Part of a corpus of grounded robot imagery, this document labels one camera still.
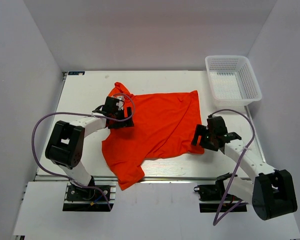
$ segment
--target white plastic basket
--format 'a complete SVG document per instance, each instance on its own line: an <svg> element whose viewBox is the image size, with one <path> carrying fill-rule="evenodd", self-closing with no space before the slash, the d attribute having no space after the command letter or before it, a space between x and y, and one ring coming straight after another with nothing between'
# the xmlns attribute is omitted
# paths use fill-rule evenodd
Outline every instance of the white plastic basket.
<svg viewBox="0 0 300 240"><path fill-rule="evenodd" d="M245 56L207 56L205 65L217 107L241 107L261 100L259 84Z"/></svg>

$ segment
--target red cloth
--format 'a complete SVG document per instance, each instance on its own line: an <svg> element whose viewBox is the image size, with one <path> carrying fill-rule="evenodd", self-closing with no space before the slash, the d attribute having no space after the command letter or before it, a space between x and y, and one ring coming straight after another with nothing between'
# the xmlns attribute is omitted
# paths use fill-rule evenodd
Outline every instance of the red cloth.
<svg viewBox="0 0 300 240"><path fill-rule="evenodd" d="M111 129L102 141L105 161L122 190L144 177L144 159L204 153L203 148L191 145L196 125L201 124L197 91L133 95L122 83L114 85L109 96L124 93L135 104L134 127ZM132 107L128 99L124 107Z"/></svg>

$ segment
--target purple cable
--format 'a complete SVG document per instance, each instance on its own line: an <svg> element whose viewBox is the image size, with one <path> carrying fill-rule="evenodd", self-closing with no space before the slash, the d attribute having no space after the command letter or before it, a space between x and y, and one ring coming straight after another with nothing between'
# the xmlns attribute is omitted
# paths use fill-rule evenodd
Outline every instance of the purple cable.
<svg viewBox="0 0 300 240"><path fill-rule="evenodd" d="M251 138L251 140L247 143L247 145L245 145L245 148L243 149L243 151L242 151L242 153L241 153L241 155L240 155L240 157L239 157L239 159L238 159L238 162L237 162L236 165L235 165L235 168L234 168L233 173L232 173L232 175L231 175L231 177L230 177L229 183L228 183L228 185L227 185L226 188L225 188L225 192L224 192L224 194L223 194L223 196L222 196L222 198L221 198L220 204L219 204L219 206L218 206L218 208L217 208L217 211L216 211L216 213L215 213L214 220L213 220L213 226L217 225L217 224L221 221L221 219L223 219L228 213L230 213L233 209L235 209L235 208L242 202L242 200L238 201L235 205L233 205L230 209L228 209L225 213L223 213L223 214L221 215L221 217L219 217L219 214L220 214L222 205L223 205L224 202L225 202L225 199L226 199L227 194L228 194L228 192L229 192L230 186L231 186L231 184L232 184L232 182L233 182L233 180L234 180L234 178L235 178L235 176L236 176L236 172L238 171L238 168L239 168L239 165L240 165L240 163L241 163L241 160L242 160L242 158L244 157L244 155L245 155L245 153L246 153L246 151L247 151L247 148L251 145L251 143L254 141L255 136L256 136L255 128L254 128L252 122L250 121L250 119L247 118L244 114L242 114L242 113L239 112L239 111L232 110L232 109L221 109L221 110L215 111L215 112L212 113L211 115L214 115L214 114L216 114L216 113L223 112L223 111L230 111L230 112L234 112L234 113L236 113L236 114L239 114L239 115L243 116L243 117L248 121L248 123L249 123L250 126L251 126L251 129L252 129L252 138Z"/></svg>
<svg viewBox="0 0 300 240"><path fill-rule="evenodd" d="M115 118L112 118L112 117L107 117L107 116L102 116L102 115L94 115L96 118L100 118L100 119L108 119L108 120L113 120L113 121L116 121L116 122L124 122L124 121L127 121L129 120L130 118L132 118L132 116L135 114L135 111L136 111L136 106L135 106L135 103L132 101L132 99L124 94L124 93L116 93L114 94L113 96L117 96L117 95L122 95L122 96L125 96L127 97L130 102L132 103L132 106L133 106L133 112L130 116L128 116L127 118L125 119L121 119L121 120L118 120L118 119L115 119ZM39 166L39 168L41 168L43 171L45 171L46 173L48 174L51 174L53 176L57 176L57 177L62 177L62 178L66 178L68 179L69 181L73 181L77 186L83 188L83 189L95 189L95 190L98 190L104 197L106 203L108 204L108 207L111 211L111 205L109 203L109 200L107 198L107 196L104 194L104 191L102 191L99 187L97 186L84 186L78 182L76 182L74 179L72 179L71 177L67 176L67 175L62 175L62 174L58 174L58 173L55 173L55 172L52 172L52 171L49 171L48 169L46 169L44 166L41 165L41 163L39 162L39 159L37 157L37 153L36 153L36 148L35 148L35 135L36 135L36 131L37 131L37 128L39 126L39 124L45 120L46 118L48 117L51 117L51 116L54 116L54 115L75 115L75 116L83 116L83 117L92 117L93 115L91 114L86 114L86 113L76 113L76 112L66 112L66 111L61 111L61 112L53 112L53 113L49 113L45 116L43 116L42 118L39 119L39 121L35 124L34 128L33 128L33 131L32 131L32 135L31 135L31 149L32 149L32 154L33 154L33 158L36 162L36 164Z"/></svg>

